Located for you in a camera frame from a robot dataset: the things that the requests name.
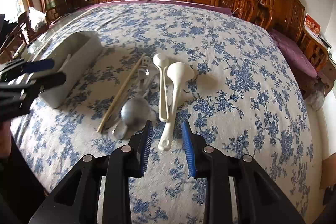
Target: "wooden chopstick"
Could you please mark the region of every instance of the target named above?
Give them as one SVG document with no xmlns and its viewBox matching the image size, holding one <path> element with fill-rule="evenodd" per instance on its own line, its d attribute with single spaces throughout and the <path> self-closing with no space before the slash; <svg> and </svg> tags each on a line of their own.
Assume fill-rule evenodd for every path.
<svg viewBox="0 0 336 224">
<path fill-rule="evenodd" d="M 130 81 L 130 79 L 132 78 L 133 74 L 135 73 L 135 71 L 137 70 L 137 68 L 140 66 L 142 59 L 145 57 L 145 53 L 143 53 L 140 57 L 140 59 L 138 60 L 138 62 L 135 64 L 135 66 L 132 68 L 131 72 L 129 73 L 129 75 L 127 76 L 126 80 L 124 81 L 124 83 L 122 84 L 122 86 L 120 87 L 117 95 L 114 97 L 112 104 L 110 105 L 109 109 L 107 110 L 107 112 L 105 113 L 103 119 L 100 122 L 100 125 L 98 126 L 97 132 L 100 133 L 103 130 L 104 124 L 106 123 L 106 121 L 108 120 L 110 114 L 112 113 L 115 105 L 117 104 L 118 99 L 121 97 L 124 89 L 126 88 L 128 82 Z"/>
</svg>

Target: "white ladle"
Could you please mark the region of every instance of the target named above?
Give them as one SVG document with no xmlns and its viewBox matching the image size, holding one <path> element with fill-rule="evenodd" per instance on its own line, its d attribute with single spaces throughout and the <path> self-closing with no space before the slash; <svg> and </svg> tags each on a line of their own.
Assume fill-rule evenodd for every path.
<svg viewBox="0 0 336 224">
<path fill-rule="evenodd" d="M 177 62 L 168 67 L 167 76 L 173 81 L 173 102 L 170 107 L 169 120 L 163 129 L 162 136 L 157 146 L 159 150 L 169 150 L 173 139 L 173 131 L 177 110 L 177 102 L 181 92 L 182 84 L 194 78 L 195 73 L 186 63 Z"/>
<path fill-rule="evenodd" d="M 165 72 L 169 66 L 169 59 L 165 54 L 155 54 L 153 57 L 154 65 L 160 70 L 160 102 L 159 119 L 167 122 L 169 119 Z"/>
</svg>

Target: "white box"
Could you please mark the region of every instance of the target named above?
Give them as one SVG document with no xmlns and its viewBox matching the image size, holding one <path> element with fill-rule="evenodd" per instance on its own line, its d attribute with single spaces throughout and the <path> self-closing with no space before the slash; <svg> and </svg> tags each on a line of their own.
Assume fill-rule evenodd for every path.
<svg viewBox="0 0 336 224">
<path fill-rule="evenodd" d="M 55 61 L 54 68 L 36 72 L 30 78 L 32 80 L 57 72 L 70 53 L 71 58 L 62 69 L 62 72 L 67 77 L 65 83 L 50 90 L 45 90 L 39 96 L 52 108 L 58 108 L 88 66 L 101 53 L 102 49 L 97 31 L 83 31 L 71 34 L 46 57 Z"/>
</svg>

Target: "blue and white fabric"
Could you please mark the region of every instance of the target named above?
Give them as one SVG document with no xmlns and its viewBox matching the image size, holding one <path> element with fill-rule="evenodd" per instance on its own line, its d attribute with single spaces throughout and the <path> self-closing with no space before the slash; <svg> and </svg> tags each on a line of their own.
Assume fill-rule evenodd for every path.
<svg viewBox="0 0 336 224">
<path fill-rule="evenodd" d="M 164 128 L 158 119 L 158 79 L 146 97 L 156 118 L 154 140 L 145 177 L 129 181 L 133 223 L 190 224 L 203 219 L 205 180 L 188 177 L 184 120 L 224 154 L 252 155 L 305 215 L 312 177 L 320 172 L 314 169 L 307 111 L 287 62 L 264 29 L 193 7 L 102 6 L 56 32 L 36 59 L 70 34 L 94 29 L 104 50 L 63 105 L 52 109 L 36 99 L 31 114 L 12 123 L 19 149 L 47 190 L 83 155 L 108 155 L 128 143 L 116 140 L 110 128 L 102 134 L 96 129 L 141 54 L 163 52 L 171 62 L 189 64 L 197 76 L 182 92 L 170 151 L 157 149 Z M 167 85 L 170 104 L 172 82 Z"/>
</svg>

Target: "cardboard box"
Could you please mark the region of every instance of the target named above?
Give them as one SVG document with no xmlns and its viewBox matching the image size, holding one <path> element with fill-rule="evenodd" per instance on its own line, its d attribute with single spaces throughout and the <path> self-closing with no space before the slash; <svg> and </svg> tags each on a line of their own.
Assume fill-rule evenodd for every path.
<svg viewBox="0 0 336 224">
<path fill-rule="evenodd" d="M 322 161 L 320 189 L 336 184 L 336 153 Z"/>
</svg>

